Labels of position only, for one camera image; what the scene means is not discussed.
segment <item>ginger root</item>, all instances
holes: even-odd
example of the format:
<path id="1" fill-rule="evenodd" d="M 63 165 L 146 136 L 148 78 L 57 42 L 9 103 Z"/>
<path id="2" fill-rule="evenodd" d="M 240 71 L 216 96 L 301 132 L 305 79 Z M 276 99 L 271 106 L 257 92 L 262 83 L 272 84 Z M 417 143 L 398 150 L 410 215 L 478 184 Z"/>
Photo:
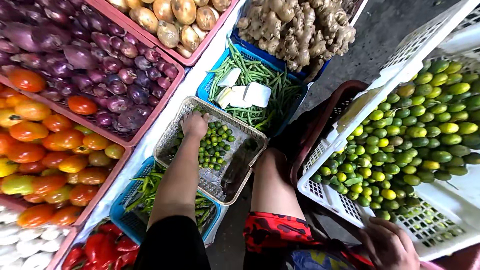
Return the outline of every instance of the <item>ginger root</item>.
<path id="1" fill-rule="evenodd" d="M 237 27 L 241 39 L 284 60 L 291 71 L 308 66 L 310 82 L 355 41 L 348 19 L 342 0 L 253 0 Z"/>

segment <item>blue plastic basket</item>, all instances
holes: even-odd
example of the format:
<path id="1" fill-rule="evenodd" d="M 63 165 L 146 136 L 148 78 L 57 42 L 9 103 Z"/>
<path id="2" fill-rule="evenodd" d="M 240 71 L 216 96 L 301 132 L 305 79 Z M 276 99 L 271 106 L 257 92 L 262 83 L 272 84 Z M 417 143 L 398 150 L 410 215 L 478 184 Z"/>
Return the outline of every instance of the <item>blue plastic basket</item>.
<path id="1" fill-rule="evenodd" d="M 251 51 L 254 54 L 260 56 L 263 59 L 265 59 L 266 61 L 269 61 L 270 63 L 272 63 L 276 67 L 280 67 L 282 70 L 285 70 L 285 65 L 287 64 L 287 63 L 285 63 L 285 61 L 283 61 L 281 59 L 278 59 L 277 57 L 269 54 L 268 52 L 256 47 L 253 44 L 248 43 L 247 41 L 245 41 L 243 39 L 241 39 L 240 36 L 239 36 L 239 29 L 238 28 L 235 27 L 233 29 L 231 39 L 232 39 L 233 43 L 240 44 L 242 47 L 246 48 L 248 51 Z M 328 60 L 324 64 L 322 69 L 318 72 L 318 74 L 315 76 L 315 78 L 311 81 L 312 83 L 316 82 L 320 78 L 320 76 L 324 72 L 325 68 L 327 68 L 329 63 L 330 63 L 330 60 Z M 304 72 L 303 70 L 299 73 L 292 73 L 292 74 L 302 81 L 305 80 L 305 78 L 308 77 L 308 73 Z"/>
<path id="2" fill-rule="evenodd" d="M 239 50 L 240 54 L 244 57 L 244 59 L 247 59 L 249 61 L 260 61 L 267 68 L 270 68 L 271 70 L 274 70 L 275 72 L 282 73 L 282 72 L 285 71 L 285 65 L 283 65 L 283 67 L 282 66 L 276 66 L 276 65 L 270 63 L 269 61 L 266 61 L 265 59 L 261 58 L 260 56 L 256 55 L 255 53 L 252 53 L 251 51 L 247 50 L 246 48 L 242 48 L 238 44 L 234 44 L 234 47 L 237 48 L 237 50 Z M 215 70 L 215 69 L 219 68 L 220 65 L 222 65 L 223 61 L 228 57 L 229 54 L 230 54 L 230 49 L 227 48 L 225 50 L 225 52 L 222 54 L 222 56 L 220 57 L 220 59 L 218 59 L 216 64 L 213 66 L 212 70 Z M 219 108 L 216 104 L 208 101 L 208 95 L 210 94 L 210 87 L 212 86 L 214 77 L 215 77 L 215 73 L 207 74 L 207 76 L 205 77 L 202 84 L 200 84 L 200 86 L 198 87 L 197 96 L 199 98 L 201 98 L 202 100 L 204 100 L 204 101 L 214 105 L 215 107 Z M 285 129 L 285 127 L 290 122 L 290 119 L 292 119 L 293 115 L 297 111 L 300 104 L 303 102 L 303 99 L 305 98 L 305 96 L 307 95 L 307 92 L 308 92 L 307 85 L 303 84 L 301 82 L 301 80 L 299 80 L 297 77 L 295 77 L 294 75 L 289 73 L 287 75 L 287 78 L 290 79 L 291 81 L 297 82 L 299 85 L 301 85 L 302 86 L 302 92 L 301 92 L 300 97 L 297 98 L 296 102 L 294 102 L 292 104 L 292 107 L 288 111 L 288 114 L 285 117 L 285 119 L 284 119 L 282 125 L 280 126 L 280 128 L 277 131 L 272 131 L 272 133 L 267 134 L 268 137 L 275 137 L 275 136 L 277 136 L 277 135 L 279 135 L 280 133 L 283 132 L 283 130 Z"/>
<path id="3" fill-rule="evenodd" d="M 154 157 L 152 156 L 147 158 L 143 162 L 142 168 L 138 171 L 134 178 L 148 176 L 154 166 Z M 120 196 L 115 200 L 112 208 L 110 209 L 110 219 L 112 222 L 139 245 L 143 242 L 146 236 L 148 215 L 135 211 L 125 213 L 125 209 L 135 201 L 132 198 L 138 194 L 137 190 L 141 184 L 142 181 L 132 181 L 126 187 L 125 191 L 123 191 L 123 193 L 120 194 Z M 220 218 L 220 205 L 212 200 L 210 201 L 215 204 L 215 213 L 208 218 L 208 221 L 205 225 L 206 230 L 202 232 L 202 239 L 204 241 L 212 231 L 213 226 Z"/>

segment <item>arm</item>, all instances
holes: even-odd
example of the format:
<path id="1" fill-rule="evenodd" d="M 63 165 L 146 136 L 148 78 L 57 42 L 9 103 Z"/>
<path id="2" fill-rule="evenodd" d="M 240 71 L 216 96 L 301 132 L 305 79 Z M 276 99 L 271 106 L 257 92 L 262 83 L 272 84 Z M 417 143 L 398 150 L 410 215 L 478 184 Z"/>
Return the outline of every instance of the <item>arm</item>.
<path id="1" fill-rule="evenodd" d="M 198 186 L 198 148 L 207 133 L 208 113 L 195 111 L 180 124 L 185 135 L 172 163 L 158 186 L 148 228 L 171 216 L 186 216 L 195 221 L 195 195 Z"/>

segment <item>beige plastic basket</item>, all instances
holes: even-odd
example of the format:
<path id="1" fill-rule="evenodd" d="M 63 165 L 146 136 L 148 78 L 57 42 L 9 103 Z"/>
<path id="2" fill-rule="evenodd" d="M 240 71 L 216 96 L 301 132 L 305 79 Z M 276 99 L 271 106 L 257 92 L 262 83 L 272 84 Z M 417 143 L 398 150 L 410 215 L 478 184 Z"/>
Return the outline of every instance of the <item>beige plastic basket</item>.
<path id="1" fill-rule="evenodd" d="M 173 160 L 171 149 L 173 140 L 177 138 L 177 133 L 181 129 L 180 120 L 195 108 L 208 112 L 210 114 L 209 122 L 225 123 L 237 138 L 235 142 L 229 143 L 231 151 L 227 152 L 224 157 L 227 161 L 226 166 L 223 166 L 218 172 L 212 169 L 199 170 L 199 190 L 220 205 L 232 205 L 252 174 L 253 164 L 267 148 L 267 137 L 217 107 L 197 97 L 188 97 L 182 102 L 177 115 L 154 148 L 153 156 L 163 166 L 168 167 Z"/>

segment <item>white tofu block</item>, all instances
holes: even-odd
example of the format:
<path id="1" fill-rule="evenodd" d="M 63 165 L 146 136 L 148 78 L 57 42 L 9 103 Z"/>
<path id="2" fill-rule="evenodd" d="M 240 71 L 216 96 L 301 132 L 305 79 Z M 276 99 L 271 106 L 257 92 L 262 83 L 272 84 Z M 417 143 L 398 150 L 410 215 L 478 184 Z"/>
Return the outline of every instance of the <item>white tofu block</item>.
<path id="1" fill-rule="evenodd" d="M 269 87 L 256 82 L 251 82 L 248 85 L 247 93 L 243 97 L 243 100 L 245 102 L 251 103 L 252 105 L 266 108 L 271 94 L 272 89 L 270 89 Z"/>
<path id="2" fill-rule="evenodd" d="M 240 77 L 241 69 L 234 68 L 231 69 L 227 74 L 225 74 L 220 81 L 218 82 L 218 86 L 220 87 L 233 87 L 237 80 Z"/>

